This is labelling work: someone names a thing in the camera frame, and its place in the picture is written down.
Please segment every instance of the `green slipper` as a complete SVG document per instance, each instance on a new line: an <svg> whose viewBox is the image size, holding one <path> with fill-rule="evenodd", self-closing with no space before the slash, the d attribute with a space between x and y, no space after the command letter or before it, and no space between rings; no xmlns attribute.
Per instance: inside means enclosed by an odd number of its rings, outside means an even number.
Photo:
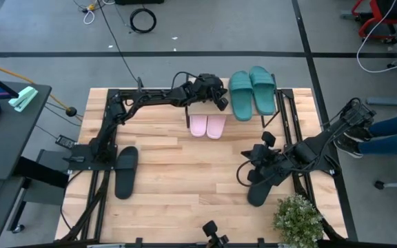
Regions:
<svg viewBox="0 0 397 248"><path fill-rule="evenodd" d="M254 89L255 106L258 113L261 115L273 115L275 113L275 80L261 66L251 68L249 77Z"/></svg>
<svg viewBox="0 0 397 248"><path fill-rule="evenodd" d="M252 84L247 72L235 72L229 81L232 111L238 121L252 118Z"/></svg>

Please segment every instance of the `potted plant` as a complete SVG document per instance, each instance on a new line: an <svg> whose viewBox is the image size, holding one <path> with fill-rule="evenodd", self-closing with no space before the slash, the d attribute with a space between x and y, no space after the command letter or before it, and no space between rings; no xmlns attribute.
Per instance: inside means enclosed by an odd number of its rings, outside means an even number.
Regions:
<svg viewBox="0 0 397 248"><path fill-rule="evenodd" d="M278 200L274 214L274 229L281 231L283 241L295 248L317 248L323 238L322 216L301 195Z"/></svg>

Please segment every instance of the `desk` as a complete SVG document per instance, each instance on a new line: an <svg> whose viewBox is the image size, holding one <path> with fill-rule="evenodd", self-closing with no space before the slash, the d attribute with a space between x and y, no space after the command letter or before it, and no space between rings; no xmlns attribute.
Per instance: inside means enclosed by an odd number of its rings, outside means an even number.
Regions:
<svg viewBox="0 0 397 248"><path fill-rule="evenodd" d="M4 83L17 92L29 86ZM13 176L12 172L52 89L47 85L31 86L38 94L22 113L16 112L8 100L0 101L0 235L26 180L23 176Z"/></svg>
<svg viewBox="0 0 397 248"><path fill-rule="evenodd" d="M90 90L80 143L88 143L97 135L107 92L105 88ZM317 135L320 122L312 91L294 89L294 95L304 138ZM115 176L111 175L101 242L134 243L138 237L145 243L203 242L207 238L201 227L210 220L218 225L218 234L227 235L232 243L256 243L261 237L265 242L280 242L279 233L272 228L273 213L279 198L294 193L292 178L273 187L263 206L253 207L246 200L247 188L239 185L235 177L237 167L246 161L240 152L262 143L260 122L259 116L248 122L228 116L222 137L211 140L191 136L185 127L183 108L141 108L134 118L119 126L116 137L119 150L133 145L140 152L134 193L127 200L116 198ZM282 148L285 135L281 116L265 130L276 136L276 147ZM243 180L250 168L242 170ZM63 214L71 225L85 209L91 175L92 172L81 173L67 188ZM318 208L340 235L347 236L333 178L322 172L312 172L311 176ZM92 215L89 238L96 215L97 211ZM61 219L56 238L67 232Z"/></svg>

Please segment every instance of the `slipper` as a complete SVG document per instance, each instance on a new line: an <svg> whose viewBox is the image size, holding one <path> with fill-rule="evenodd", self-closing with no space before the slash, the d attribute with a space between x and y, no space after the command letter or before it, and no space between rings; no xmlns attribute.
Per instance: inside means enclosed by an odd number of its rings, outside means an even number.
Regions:
<svg viewBox="0 0 397 248"><path fill-rule="evenodd" d="M252 84L247 72L235 72L229 82L232 111L238 121L252 118Z"/></svg>
<svg viewBox="0 0 397 248"><path fill-rule="evenodd" d="M206 134L213 139L219 139L225 128L226 115L211 115L207 117Z"/></svg>
<svg viewBox="0 0 397 248"><path fill-rule="evenodd" d="M119 199L131 196L136 178L136 168L139 161L139 151L135 147L126 147L116 160L116 187L114 194Z"/></svg>
<svg viewBox="0 0 397 248"><path fill-rule="evenodd" d="M194 137L202 137L206 133L207 116L191 115L190 116L190 131Z"/></svg>
<svg viewBox="0 0 397 248"><path fill-rule="evenodd" d="M254 100L258 113L273 115L275 113L275 80L265 68L254 66L249 73L254 88Z"/></svg>

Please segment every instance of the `black slipper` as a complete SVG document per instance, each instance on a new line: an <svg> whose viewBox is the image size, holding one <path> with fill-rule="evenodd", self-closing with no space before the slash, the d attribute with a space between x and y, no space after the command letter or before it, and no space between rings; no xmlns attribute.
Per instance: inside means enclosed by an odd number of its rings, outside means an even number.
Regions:
<svg viewBox="0 0 397 248"><path fill-rule="evenodd" d="M139 151L135 147L126 147L121 151L116 161L116 189L114 193L119 199L131 196L136 178Z"/></svg>

